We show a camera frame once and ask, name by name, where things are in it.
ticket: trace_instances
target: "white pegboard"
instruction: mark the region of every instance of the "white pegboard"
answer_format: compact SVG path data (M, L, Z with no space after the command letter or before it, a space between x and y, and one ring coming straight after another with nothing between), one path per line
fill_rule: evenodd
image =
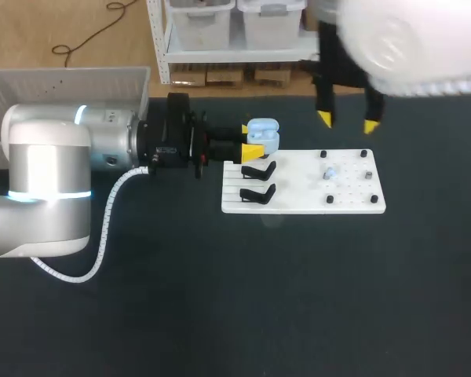
M382 214L385 200L378 177L373 152L366 149L278 151L267 159L244 165L259 170L267 169L271 161L277 167L268 181L244 178L241 166L225 162L221 209L230 214ZM329 180L323 175L329 167L336 177ZM266 205L243 202L240 189L264 193L276 184L276 193ZM378 197L377 203L371 197ZM327 197L333 196L333 203Z
M162 25L162 0L147 0L147 8L150 28L152 30L152 38L154 40L155 57L157 58L160 82L162 84L169 84L170 66L166 61L167 43L169 43L169 41L166 41ZM168 35L169 39L170 30L166 31L166 35Z

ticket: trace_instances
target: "metal shelf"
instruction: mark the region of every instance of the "metal shelf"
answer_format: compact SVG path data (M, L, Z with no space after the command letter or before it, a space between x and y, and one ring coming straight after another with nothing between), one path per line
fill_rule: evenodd
M300 30L293 49L248 49L242 14L233 12L230 46L224 50L185 51L181 48L173 21L166 11L166 29L162 24L162 0L147 0L148 17L155 46L155 57L162 84L170 83L170 63L253 63L312 59L318 52L317 33Z
M185 51L181 48L176 29L166 29L166 61L168 63L252 63L273 61L298 61L311 59L318 51L317 33L300 30L298 42L293 49L248 49L242 14L232 13L230 23L230 46L228 49Z

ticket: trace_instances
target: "hole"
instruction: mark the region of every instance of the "hole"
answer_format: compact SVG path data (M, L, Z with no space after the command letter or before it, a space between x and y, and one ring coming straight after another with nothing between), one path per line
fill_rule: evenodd
M107 165L114 167L117 165L117 159L115 157L107 157Z

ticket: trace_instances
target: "white robot head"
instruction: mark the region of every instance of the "white robot head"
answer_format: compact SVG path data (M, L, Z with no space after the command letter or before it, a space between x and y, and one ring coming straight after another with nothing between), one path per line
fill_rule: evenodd
M382 93L471 93L471 0L342 0L338 30Z

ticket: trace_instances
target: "cardboard box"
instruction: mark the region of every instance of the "cardboard box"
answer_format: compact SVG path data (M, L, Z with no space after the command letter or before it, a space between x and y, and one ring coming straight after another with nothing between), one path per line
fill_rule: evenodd
M291 80L291 66L286 63L259 64L254 70L254 80L261 85L287 87Z
M170 73L173 86L205 86L206 65L204 64L175 64Z
M244 81L242 64L209 64L207 67L206 84L208 86L228 86L241 88Z
M318 29L318 20L316 19L314 12L313 2L308 2L305 11L303 12L304 17L304 28L306 31L317 31Z

